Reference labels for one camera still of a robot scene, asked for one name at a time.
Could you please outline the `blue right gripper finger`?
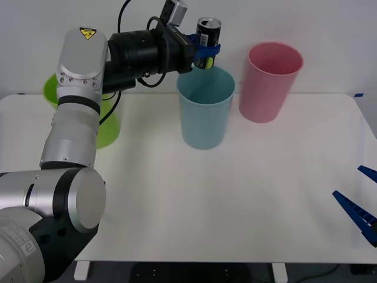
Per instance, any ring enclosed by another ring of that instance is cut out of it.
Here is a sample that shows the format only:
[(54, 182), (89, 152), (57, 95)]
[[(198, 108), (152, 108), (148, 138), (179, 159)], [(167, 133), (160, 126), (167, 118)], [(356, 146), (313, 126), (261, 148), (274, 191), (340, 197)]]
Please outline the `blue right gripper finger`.
[(365, 176), (377, 183), (377, 171), (365, 166), (359, 166), (358, 170)]
[(376, 248), (376, 217), (335, 190), (332, 195), (353, 220), (366, 240)]

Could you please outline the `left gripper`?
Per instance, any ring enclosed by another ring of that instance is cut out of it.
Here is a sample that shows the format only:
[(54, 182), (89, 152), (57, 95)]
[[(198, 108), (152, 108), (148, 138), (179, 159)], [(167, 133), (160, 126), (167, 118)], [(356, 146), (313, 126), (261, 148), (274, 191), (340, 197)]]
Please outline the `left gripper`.
[(158, 49), (158, 73), (189, 73), (193, 61), (215, 57), (221, 49), (220, 44), (214, 47), (198, 45), (196, 33), (182, 34), (170, 24), (166, 25), (166, 32), (155, 32), (155, 41)]

